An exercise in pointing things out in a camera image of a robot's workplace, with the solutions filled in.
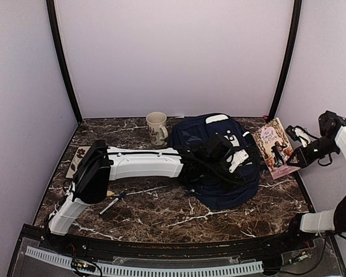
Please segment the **navy blue student backpack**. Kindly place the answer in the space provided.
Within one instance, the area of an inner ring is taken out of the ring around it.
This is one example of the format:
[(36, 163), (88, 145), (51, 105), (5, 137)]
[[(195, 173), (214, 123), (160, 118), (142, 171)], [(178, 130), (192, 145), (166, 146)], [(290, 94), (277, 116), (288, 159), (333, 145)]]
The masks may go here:
[(227, 114), (186, 118), (172, 128), (179, 182), (210, 209), (230, 209), (253, 198), (260, 184), (260, 152), (251, 133)]

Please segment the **pink Taming of Shrew book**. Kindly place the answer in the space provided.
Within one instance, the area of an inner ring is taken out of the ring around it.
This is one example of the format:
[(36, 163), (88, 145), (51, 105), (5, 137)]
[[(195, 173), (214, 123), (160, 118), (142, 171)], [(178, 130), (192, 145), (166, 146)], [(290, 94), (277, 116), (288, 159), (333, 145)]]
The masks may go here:
[(259, 128), (253, 137), (273, 179), (299, 170), (299, 167), (287, 165), (294, 150), (279, 118)]

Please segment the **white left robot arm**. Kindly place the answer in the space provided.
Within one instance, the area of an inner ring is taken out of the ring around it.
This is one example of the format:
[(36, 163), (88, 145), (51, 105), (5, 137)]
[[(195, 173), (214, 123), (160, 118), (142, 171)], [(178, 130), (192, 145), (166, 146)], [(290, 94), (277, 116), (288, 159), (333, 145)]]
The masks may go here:
[(153, 150), (108, 147), (97, 140), (78, 164), (65, 198), (48, 217), (47, 242), (58, 252), (66, 251), (70, 226), (87, 207), (106, 198), (110, 181), (177, 178), (208, 208), (227, 209), (257, 193), (259, 167), (260, 154), (255, 146), (234, 146), (220, 134), (204, 143)]

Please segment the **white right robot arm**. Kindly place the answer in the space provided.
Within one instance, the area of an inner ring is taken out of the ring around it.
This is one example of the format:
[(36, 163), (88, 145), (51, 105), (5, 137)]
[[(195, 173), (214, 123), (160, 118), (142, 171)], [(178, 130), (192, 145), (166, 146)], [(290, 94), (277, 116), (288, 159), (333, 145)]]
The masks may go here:
[[(301, 145), (293, 150), (287, 165), (305, 169), (313, 163), (328, 167), (333, 155), (340, 155), (346, 162), (346, 117), (325, 111), (318, 117), (320, 136), (310, 134), (301, 126), (288, 126), (286, 134)], [(295, 250), (304, 243), (305, 234), (346, 233), (346, 195), (330, 210), (298, 214), (294, 217), (296, 228), (283, 236), (283, 246)]]

